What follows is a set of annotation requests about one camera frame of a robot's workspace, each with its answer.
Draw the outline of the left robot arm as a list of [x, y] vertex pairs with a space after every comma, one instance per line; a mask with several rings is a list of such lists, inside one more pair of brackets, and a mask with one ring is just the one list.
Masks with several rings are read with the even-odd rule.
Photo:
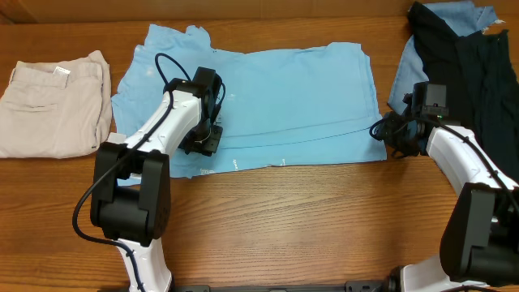
[[171, 208], [169, 162], [177, 150], [207, 157], [217, 151], [224, 88], [221, 77], [205, 67], [193, 79], [172, 79], [135, 134], [107, 141], [97, 152], [90, 218], [121, 253], [130, 291], [173, 289], [161, 242]]

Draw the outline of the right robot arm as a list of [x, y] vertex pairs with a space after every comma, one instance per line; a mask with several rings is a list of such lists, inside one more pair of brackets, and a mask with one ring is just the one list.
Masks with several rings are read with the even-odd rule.
[[395, 158], [430, 157], [447, 177], [457, 202], [438, 255], [397, 267], [382, 291], [495, 291], [518, 283], [518, 184], [502, 173], [475, 134], [449, 120], [447, 89], [416, 83], [406, 108], [373, 124], [372, 138]]

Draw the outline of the light blue printed t-shirt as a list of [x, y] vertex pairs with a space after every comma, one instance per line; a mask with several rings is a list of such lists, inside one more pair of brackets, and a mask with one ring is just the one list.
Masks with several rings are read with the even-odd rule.
[[369, 133], [380, 112], [360, 45], [243, 54], [213, 48], [208, 32], [196, 26], [185, 32], [150, 26], [112, 99], [118, 132], [135, 133], [161, 103], [165, 81], [194, 75], [198, 67], [213, 69], [225, 84], [217, 119], [223, 135], [210, 157], [177, 151], [170, 162], [175, 178], [387, 157]]

